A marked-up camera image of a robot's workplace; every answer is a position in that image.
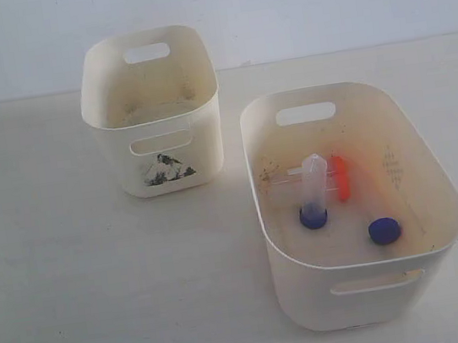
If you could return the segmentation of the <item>tube with blue cap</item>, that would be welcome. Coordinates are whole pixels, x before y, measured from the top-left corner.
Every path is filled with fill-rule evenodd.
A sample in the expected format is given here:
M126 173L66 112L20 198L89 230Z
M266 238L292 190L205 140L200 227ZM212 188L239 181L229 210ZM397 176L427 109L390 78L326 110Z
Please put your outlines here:
M363 194L363 202L368 220L368 235L373 243L388 246L401 238L401 224L377 189L368 189Z

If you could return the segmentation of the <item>conical tube blue cap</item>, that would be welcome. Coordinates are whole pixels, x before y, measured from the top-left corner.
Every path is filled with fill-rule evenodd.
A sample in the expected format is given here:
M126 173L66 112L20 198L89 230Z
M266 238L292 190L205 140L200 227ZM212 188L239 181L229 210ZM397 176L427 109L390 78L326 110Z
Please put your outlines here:
M311 154L302 162L299 218L310 230L320 229L328 218L325 204L327 170L327 161L318 154Z

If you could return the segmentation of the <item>clear tube orange cap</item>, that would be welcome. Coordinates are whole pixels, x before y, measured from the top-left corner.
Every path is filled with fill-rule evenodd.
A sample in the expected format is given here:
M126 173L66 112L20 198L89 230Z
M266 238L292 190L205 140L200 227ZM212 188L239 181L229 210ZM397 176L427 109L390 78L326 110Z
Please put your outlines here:
M344 203L349 200L351 197L351 184L347 177L332 177L326 183L326 196L327 199L333 199L334 201L339 201Z
M287 169L286 172L281 172L280 174L272 177L270 184L294 184L295 182L300 182L302 178L302 171L303 169L300 166ZM328 158L326 174L329 179L335 176L343 176L344 178L347 178L346 162L341 156L334 155Z

